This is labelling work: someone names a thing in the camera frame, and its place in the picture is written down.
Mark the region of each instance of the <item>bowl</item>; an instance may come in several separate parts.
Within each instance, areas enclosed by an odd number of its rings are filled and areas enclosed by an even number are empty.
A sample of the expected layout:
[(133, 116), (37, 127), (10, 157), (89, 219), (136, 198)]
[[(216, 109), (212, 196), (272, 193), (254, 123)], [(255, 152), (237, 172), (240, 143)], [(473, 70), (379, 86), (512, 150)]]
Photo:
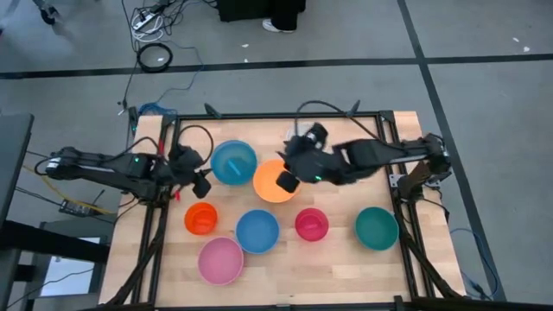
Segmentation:
[(306, 208), (296, 216), (296, 231), (303, 239), (314, 242), (328, 232), (327, 215), (316, 208)]
[(255, 151), (249, 144), (238, 140), (220, 144), (211, 157), (213, 174), (226, 185), (244, 185), (251, 180), (256, 167)]
[(244, 253), (231, 238), (214, 238), (204, 244), (198, 256), (202, 279), (212, 285), (227, 285), (242, 272)]
[(355, 235), (365, 247), (385, 251), (397, 241), (399, 228), (394, 216), (380, 207), (367, 207), (355, 220)]
[(257, 168), (253, 188), (261, 199), (269, 203), (283, 203), (298, 193), (300, 187), (291, 194), (277, 185), (278, 176), (284, 170), (284, 161), (280, 159), (268, 160)]
[(206, 202), (198, 202), (188, 208), (184, 215), (184, 226), (196, 235), (208, 234), (217, 224), (215, 207)]
[(265, 210), (251, 210), (236, 224), (236, 239), (251, 254), (264, 254), (278, 241), (280, 228), (275, 216)]

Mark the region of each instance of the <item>pink bowl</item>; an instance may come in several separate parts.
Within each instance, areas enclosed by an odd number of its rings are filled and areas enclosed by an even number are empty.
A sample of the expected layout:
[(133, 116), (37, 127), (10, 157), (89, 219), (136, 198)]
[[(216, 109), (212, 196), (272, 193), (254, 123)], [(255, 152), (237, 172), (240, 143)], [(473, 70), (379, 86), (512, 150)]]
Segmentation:
[(328, 232), (327, 215), (316, 208), (306, 208), (297, 214), (296, 231), (310, 242), (324, 238)]
[(212, 285), (227, 285), (242, 272), (244, 253), (231, 238), (214, 238), (207, 242), (198, 256), (198, 270), (204, 281)]

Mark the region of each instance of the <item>orange bowl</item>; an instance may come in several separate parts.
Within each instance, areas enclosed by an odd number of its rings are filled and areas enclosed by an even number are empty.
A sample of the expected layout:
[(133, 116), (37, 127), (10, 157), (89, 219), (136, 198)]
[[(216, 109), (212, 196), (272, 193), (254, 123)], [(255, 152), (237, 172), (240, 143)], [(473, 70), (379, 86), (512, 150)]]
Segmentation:
[(215, 207), (206, 202), (198, 202), (188, 208), (184, 215), (184, 226), (190, 233), (204, 235), (211, 232), (217, 224)]
[(253, 175), (253, 188), (261, 199), (270, 203), (283, 203), (297, 194), (299, 187), (290, 194), (277, 185), (278, 176), (284, 170), (284, 161), (279, 159), (269, 160), (257, 167)]

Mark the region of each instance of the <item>shoe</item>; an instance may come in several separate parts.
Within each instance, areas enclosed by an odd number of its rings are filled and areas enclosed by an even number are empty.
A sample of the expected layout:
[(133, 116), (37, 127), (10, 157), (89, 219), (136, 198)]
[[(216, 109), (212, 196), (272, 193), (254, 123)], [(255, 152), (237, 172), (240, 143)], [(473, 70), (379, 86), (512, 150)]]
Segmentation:
[(270, 32), (282, 32), (284, 34), (291, 34), (294, 32), (294, 30), (281, 30), (273, 26), (273, 23), (270, 21), (270, 19), (263, 20), (263, 28)]

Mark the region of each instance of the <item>magenta bowl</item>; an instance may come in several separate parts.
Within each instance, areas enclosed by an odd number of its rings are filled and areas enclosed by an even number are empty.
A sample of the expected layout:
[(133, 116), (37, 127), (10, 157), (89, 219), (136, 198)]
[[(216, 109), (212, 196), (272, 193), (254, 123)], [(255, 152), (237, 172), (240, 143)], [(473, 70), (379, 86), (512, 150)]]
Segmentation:
[(227, 285), (240, 275), (244, 267), (242, 248), (231, 238), (214, 238), (198, 256), (201, 278), (212, 285)]

